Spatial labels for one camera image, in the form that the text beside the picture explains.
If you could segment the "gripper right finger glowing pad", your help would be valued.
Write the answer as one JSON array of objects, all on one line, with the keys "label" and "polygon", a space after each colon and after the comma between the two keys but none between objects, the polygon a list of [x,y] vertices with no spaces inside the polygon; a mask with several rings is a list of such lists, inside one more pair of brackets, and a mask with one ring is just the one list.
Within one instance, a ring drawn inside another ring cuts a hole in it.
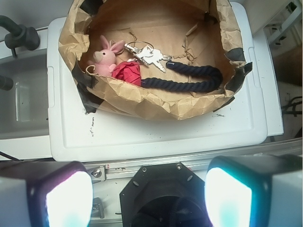
[{"label": "gripper right finger glowing pad", "polygon": [[215,227],[301,227],[303,159],[217,156],[205,177],[205,205]]}]

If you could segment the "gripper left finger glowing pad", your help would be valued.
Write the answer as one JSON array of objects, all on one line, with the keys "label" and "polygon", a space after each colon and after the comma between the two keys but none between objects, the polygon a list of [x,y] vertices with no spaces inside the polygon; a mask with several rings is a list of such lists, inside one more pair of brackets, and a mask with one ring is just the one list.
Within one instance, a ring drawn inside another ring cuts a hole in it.
[{"label": "gripper left finger glowing pad", "polygon": [[92,179],[81,162],[0,164],[2,227],[86,227],[92,205]]}]

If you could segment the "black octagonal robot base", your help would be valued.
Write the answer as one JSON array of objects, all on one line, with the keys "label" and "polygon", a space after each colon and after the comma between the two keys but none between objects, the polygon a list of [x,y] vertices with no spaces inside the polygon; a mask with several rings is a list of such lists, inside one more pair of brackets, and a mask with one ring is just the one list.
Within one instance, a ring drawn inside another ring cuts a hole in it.
[{"label": "black octagonal robot base", "polygon": [[120,192],[124,227],[210,227],[204,181],[182,163],[142,166]]}]

